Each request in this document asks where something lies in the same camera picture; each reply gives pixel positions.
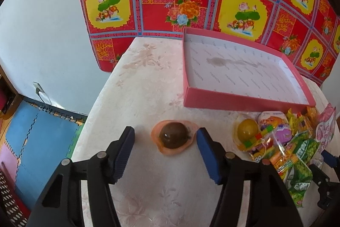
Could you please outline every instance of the pink cardboard box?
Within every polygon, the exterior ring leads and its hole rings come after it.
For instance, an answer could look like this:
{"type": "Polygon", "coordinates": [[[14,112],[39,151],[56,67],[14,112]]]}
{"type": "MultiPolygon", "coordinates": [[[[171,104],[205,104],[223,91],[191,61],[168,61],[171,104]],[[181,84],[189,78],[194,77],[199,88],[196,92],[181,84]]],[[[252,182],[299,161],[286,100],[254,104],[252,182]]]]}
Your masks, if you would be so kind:
{"type": "Polygon", "coordinates": [[[315,100],[285,54],[228,34],[186,28],[184,106],[301,112],[315,100]]]}

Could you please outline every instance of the floral tablecloth pattern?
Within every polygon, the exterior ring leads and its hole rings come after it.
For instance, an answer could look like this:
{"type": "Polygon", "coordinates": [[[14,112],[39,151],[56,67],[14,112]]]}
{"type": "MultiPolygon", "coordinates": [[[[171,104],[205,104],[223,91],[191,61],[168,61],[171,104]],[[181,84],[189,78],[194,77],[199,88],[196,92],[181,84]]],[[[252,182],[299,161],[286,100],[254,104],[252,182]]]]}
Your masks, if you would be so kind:
{"type": "Polygon", "coordinates": [[[180,39],[186,26],[281,51],[318,85],[340,52],[340,20],[327,0],[81,0],[94,55],[111,72],[135,37],[180,39]]]}
{"type": "MultiPolygon", "coordinates": [[[[323,111],[328,104],[318,85],[305,79],[323,111]]],[[[192,109],[183,106],[183,62],[181,41],[136,38],[121,57],[99,94],[78,140],[73,161],[92,157],[117,140],[126,126],[135,129],[136,139],[123,177],[110,186],[113,202],[123,227],[206,227],[218,202],[221,186],[205,169],[196,142],[176,156],[162,155],[152,143],[153,126],[166,119],[190,120],[205,127],[213,140],[241,158],[232,141],[234,111],[192,109]]],[[[340,134],[336,126],[327,148],[340,155],[340,134]]],[[[337,181],[332,169],[323,171],[337,181]]],[[[86,184],[83,184],[85,226],[92,226],[86,184]]],[[[239,226],[245,226],[249,183],[245,183],[239,226]]],[[[299,212],[309,226],[321,209],[319,193],[311,184],[299,212]]]]}

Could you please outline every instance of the table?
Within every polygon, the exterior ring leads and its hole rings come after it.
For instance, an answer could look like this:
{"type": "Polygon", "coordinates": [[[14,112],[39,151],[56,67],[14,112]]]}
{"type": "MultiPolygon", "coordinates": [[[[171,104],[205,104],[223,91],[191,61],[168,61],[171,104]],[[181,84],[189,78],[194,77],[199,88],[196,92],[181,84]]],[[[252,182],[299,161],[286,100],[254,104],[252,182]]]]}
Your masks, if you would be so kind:
{"type": "MultiPolygon", "coordinates": [[[[323,111],[328,101],[319,87],[305,80],[323,111]]],[[[80,161],[105,150],[117,140],[125,126],[135,129],[136,139],[123,177],[111,186],[121,225],[136,227],[207,227],[213,216],[221,186],[206,171],[196,143],[179,155],[166,157],[150,139],[152,127],[165,119],[182,119],[205,127],[226,151],[249,158],[232,141],[232,125],[238,112],[192,109],[183,106],[183,61],[180,40],[136,38],[122,56],[99,94],[87,118],[72,160],[80,161]]],[[[336,126],[327,150],[340,155],[336,126]]],[[[327,165],[324,172],[338,181],[327,165]]],[[[82,184],[84,221],[92,226],[86,183],[82,184]]],[[[245,226],[249,182],[244,186],[238,225],[245,226]]],[[[304,208],[299,209],[305,226],[322,213],[319,194],[312,183],[304,208]]]]}

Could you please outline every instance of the white wall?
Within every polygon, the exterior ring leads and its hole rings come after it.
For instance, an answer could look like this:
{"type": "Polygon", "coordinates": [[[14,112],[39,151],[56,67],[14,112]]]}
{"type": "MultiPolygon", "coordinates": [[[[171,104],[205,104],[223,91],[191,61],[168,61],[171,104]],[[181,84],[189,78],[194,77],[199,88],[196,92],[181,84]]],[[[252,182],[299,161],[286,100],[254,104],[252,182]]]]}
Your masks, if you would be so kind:
{"type": "Polygon", "coordinates": [[[333,69],[329,77],[324,81],[321,86],[327,100],[337,109],[337,116],[340,112],[340,59],[335,61],[333,69]]]}
{"type": "Polygon", "coordinates": [[[0,64],[19,93],[88,114],[109,73],[99,69],[79,0],[5,0],[0,6],[0,64]]]}

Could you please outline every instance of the green snack package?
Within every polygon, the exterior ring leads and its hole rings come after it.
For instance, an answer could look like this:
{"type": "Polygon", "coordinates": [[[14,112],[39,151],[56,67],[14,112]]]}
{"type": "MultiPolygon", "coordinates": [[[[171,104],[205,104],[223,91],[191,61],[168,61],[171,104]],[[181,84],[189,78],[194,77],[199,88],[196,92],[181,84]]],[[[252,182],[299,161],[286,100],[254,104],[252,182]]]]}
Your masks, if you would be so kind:
{"type": "Polygon", "coordinates": [[[320,142],[310,138],[309,132],[304,131],[296,135],[287,145],[287,149],[296,154],[304,163],[308,164],[312,159],[320,142]]]}
{"type": "Polygon", "coordinates": [[[309,188],[312,180],[312,171],[302,160],[299,159],[290,169],[286,179],[286,188],[288,189],[296,207],[302,207],[305,192],[309,188]]]}

